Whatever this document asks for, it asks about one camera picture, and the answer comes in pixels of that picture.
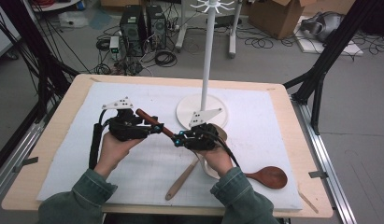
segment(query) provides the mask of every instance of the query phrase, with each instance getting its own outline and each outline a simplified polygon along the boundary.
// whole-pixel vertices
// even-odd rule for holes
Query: white hook
[[[194,6],[194,5],[191,5],[191,7],[198,8],[198,7],[204,7],[204,6],[206,6],[206,10],[203,11],[204,13],[208,12],[208,10],[209,10],[210,7],[214,7],[215,10],[218,12],[218,14],[220,14],[220,12],[218,11],[218,7],[222,7],[222,8],[224,8],[224,9],[226,9],[226,10],[234,10],[234,8],[228,8],[228,7],[224,7],[224,6],[222,6],[222,5],[229,6],[229,5],[231,5],[232,3],[234,3],[234,1],[233,1],[233,2],[230,2],[230,3],[221,3],[220,0],[218,0],[218,1],[215,1],[215,0],[214,0],[214,1],[209,1],[209,0],[207,0],[207,1],[197,0],[197,1],[198,1],[198,2],[202,2],[203,4],[200,5],[200,6]]]

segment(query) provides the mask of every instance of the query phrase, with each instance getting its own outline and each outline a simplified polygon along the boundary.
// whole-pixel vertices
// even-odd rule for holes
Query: computer tower
[[[140,5],[127,5],[121,16],[120,28],[127,56],[145,55],[143,45],[147,39],[143,8]]]
[[[148,36],[152,49],[165,49],[166,22],[162,7],[146,6]]]

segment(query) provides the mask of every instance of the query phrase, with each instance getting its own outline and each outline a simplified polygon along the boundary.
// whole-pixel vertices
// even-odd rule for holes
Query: cardboard box
[[[293,34],[305,6],[316,0],[256,0],[249,13],[249,23],[275,39]]]
[[[306,6],[303,15],[311,17],[319,11],[333,11],[346,15],[354,2],[355,0],[319,0],[316,4]]]

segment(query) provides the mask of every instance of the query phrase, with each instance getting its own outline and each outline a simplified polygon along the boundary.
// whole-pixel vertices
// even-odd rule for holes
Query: wooden table
[[[91,85],[94,82],[113,82],[145,85],[201,87],[202,80],[158,78],[158,77],[112,77],[98,75],[79,75],[57,108],[46,130],[42,133],[30,158],[38,157],[38,163],[26,165],[14,181],[2,207],[8,210],[37,210],[40,202],[36,196],[48,174],[56,150],[63,142],[75,115],[78,113]],[[276,217],[331,217],[333,210],[320,178],[311,178],[309,172],[317,171],[304,134],[294,113],[289,95],[280,84],[209,81],[211,88],[224,88],[250,91],[267,91],[276,111],[279,129],[299,195],[303,202],[300,211],[275,211]],[[105,204],[104,212],[150,213],[150,214],[188,214],[222,215],[223,208],[199,208],[177,206],[147,206],[130,204]]]

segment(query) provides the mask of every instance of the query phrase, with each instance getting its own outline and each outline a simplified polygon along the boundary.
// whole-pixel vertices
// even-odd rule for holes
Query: red handle
[[[137,109],[135,113],[149,124],[160,124],[159,121],[155,120],[149,114],[147,114],[145,111],[141,109]],[[163,133],[170,138],[174,137],[174,134],[165,127],[163,127]]]

